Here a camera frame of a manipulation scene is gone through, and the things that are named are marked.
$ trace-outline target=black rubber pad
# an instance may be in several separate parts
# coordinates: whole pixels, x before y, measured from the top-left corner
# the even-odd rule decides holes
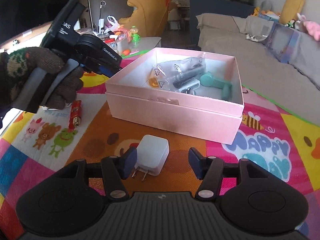
[[[21,240],[53,239],[24,234]],[[213,203],[200,202],[189,192],[135,193],[112,203],[92,227],[55,240],[306,240],[298,231],[281,236],[257,236],[228,223]]]

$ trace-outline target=colorful foam mat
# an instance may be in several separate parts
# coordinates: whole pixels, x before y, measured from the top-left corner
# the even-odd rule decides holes
[[[300,231],[320,239],[320,128],[285,112],[253,91],[243,88],[243,122],[232,145],[205,141],[113,118],[106,102],[106,79],[85,74],[78,99],[83,102],[82,125],[68,130],[70,108],[63,111],[23,112],[0,139],[0,228],[9,240],[23,229],[15,214],[18,198],[27,190],[75,159],[98,162],[121,156],[146,134],[166,138],[170,153],[157,177],[143,174],[124,181],[134,191],[191,191],[200,181],[188,165],[188,149],[215,155],[227,162],[248,158],[303,193],[309,214]],[[223,179],[221,194],[236,185]],[[101,179],[90,186],[103,194]]]

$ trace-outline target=red lighter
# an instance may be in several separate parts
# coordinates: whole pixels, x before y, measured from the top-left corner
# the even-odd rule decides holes
[[[69,129],[74,130],[75,127],[79,127],[81,123],[81,100],[73,101],[71,105]]]

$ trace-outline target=white power adapter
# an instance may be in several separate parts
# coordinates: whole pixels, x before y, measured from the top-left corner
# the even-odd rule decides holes
[[[188,84],[184,85],[183,87],[179,88],[179,92],[185,93],[188,89],[196,90],[200,87],[200,81],[194,79],[190,81]]]
[[[134,166],[136,170],[132,177],[135,177],[137,171],[142,171],[144,181],[147,174],[158,176],[161,172],[169,154],[169,142],[164,138],[145,135],[137,147],[137,153],[137,163]]]

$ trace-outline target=gloved hand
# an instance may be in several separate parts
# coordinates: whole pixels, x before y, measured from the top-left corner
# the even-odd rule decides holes
[[[0,105],[8,106],[14,102],[36,67],[56,74],[63,66],[62,59],[45,48],[24,48],[10,55],[0,54]],[[83,73],[84,70],[78,67],[66,76],[53,91],[45,106],[63,109],[65,103],[73,102],[76,99],[76,91],[83,87],[83,82],[79,79]]]

